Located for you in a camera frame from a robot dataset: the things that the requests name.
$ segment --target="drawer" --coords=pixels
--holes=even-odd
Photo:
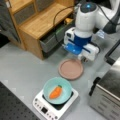
[[[24,22],[34,14],[35,14],[35,8],[34,8],[34,4],[32,3],[26,6],[25,8],[23,8],[22,10],[18,11],[17,13],[15,13],[14,18],[17,24],[21,24],[22,22]]]
[[[71,28],[73,24],[69,25],[64,25],[60,24],[56,27],[56,35],[57,35],[57,40],[55,38],[54,31],[51,31],[50,33],[47,34],[47,36],[43,37],[40,40],[40,44],[42,47],[42,50],[44,52],[50,52],[57,44],[58,42],[62,41],[64,39],[65,31]]]
[[[54,0],[36,0],[37,10],[41,11],[51,5]]]

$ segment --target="white countertop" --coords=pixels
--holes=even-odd
[[[105,54],[115,44],[118,38],[107,37],[105,40],[97,37],[95,40],[101,53],[94,62],[83,63],[84,73],[75,81],[70,81],[79,92],[78,98],[68,109],[61,120],[106,120],[89,106],[89,91],[96,77],[103,77],[110,65],[104,61]],[[32,106],[36,94],[42,90],[45,82],[53,77],[59,77],[58,67],[62,60],[75,58],[62,47],[44,61],[31,53],[23,51],[12,43],[0,49],[0,80],[18,98],[20,98],[41,120],[45,118]]]

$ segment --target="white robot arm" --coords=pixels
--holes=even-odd
[[[77,55],[93,61],[99,48],[91,44],[94,27],[108,34],[120,29],[120,0],[110,0],[112,10],[95,3],[87,2],[78,8],[75,27],[65,33],[64,48]]]

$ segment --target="carrot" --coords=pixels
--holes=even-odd
[[[55,99],[59,97],[62,93],[62,86],[58,85],[50,94],[49,98],[50,99]]]

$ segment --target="pink plate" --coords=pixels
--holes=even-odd
[[[60,63],[59,74],[69,80],[79,78],[83,73],[83,66],[80,60],[67,59]]]

